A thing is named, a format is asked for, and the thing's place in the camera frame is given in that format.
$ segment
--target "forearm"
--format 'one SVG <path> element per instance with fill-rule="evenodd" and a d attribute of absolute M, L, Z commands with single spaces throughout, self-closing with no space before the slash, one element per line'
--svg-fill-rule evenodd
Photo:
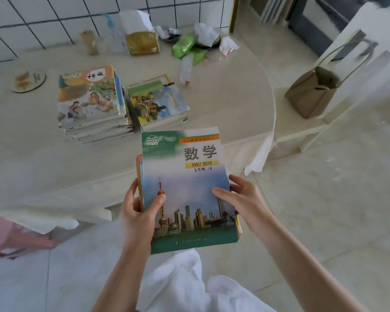
<path fill-rule="evenodd" d="M 260 227 L 260 240 L 305 312 L 366 311 L 275 217 Z"/>
<path fill-rule="evenodd" d="M 150 248 L 125 245 L 91 312 L 134 312 Z"/>

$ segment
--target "oriental pearl tower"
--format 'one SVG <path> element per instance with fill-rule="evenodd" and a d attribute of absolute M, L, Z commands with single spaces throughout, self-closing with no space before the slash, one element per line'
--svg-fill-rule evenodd
<path fill-rule="evenodd" d="M 161 182 L 161 178 L 159 178 L 159 191 L 158 191 L 158 196 L 160 194 L 164 194 L 165 192 L 162 190 L 162 182 Z M 159 224 L 162 227 L 166 227 L 167 226 L 167 219 L 165 218 L 165 210 L 163 209 L 163 204 L 161 206 L 161 216 L 159 218 Z"/>

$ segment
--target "tissue box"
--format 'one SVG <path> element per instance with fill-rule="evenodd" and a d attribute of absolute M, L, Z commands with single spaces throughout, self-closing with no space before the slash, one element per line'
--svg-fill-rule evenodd
<path fill-rule="evenodd" d="M 133 56 L 160 52 L 158 35 L 152 31 L 137 31 L 125 36 L 125 42 Z"/>

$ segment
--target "white tablecloth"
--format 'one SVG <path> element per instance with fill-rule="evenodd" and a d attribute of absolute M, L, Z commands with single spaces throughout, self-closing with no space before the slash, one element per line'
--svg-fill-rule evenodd
<path fill-rule="evenodd" d="M 125 86 L 164 73 L 178 82 L 180 60 L 168 45 L 161 49 L 145 57 L 88 57 L 69 46 L 26 53 L 15 62 L 17 69 L 43 68 L 48 78 L 25 94 L 0 81 L 1 216 L 46 233 L 72 228 L 79 215 L 122 201 L 135 178 L 140 133 L 92 146 L 68 140 L 56 123 L 58 75 L 110 63 Z M 275 101 L 254 54 L 241 44 L 219 63 L 207 60 L 180 90 L 191 111 L 179 129 L 218 126 L 227 171 L 261 171 L 273 140 Z"/>

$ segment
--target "hand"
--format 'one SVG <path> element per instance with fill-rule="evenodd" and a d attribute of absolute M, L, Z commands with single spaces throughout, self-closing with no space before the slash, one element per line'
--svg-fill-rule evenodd
<path fill-rule="evenodd" d="M 273 214 L 266 206 L 260 190 L 252 182 L 235 175 L 229 175 L 228 178 L 235 183 L 230 184 L 231 192 L 215 187 L 213 194 L 232 204 L 250 230 L 258 235 L 263 221 L 273 219 Z"/>
<path fill-rule="evenodd" d="M 125 246 L 139 246 L 149 250 L 155 231 L 155 218 L 166 200 L 165 194 L 160 194 L 145 212 L 141 211 L 139 197 L 134 198 L 137 188 L 137 178 L 130 185 L 124 197 L 120 218 L 123 223 Z"/>

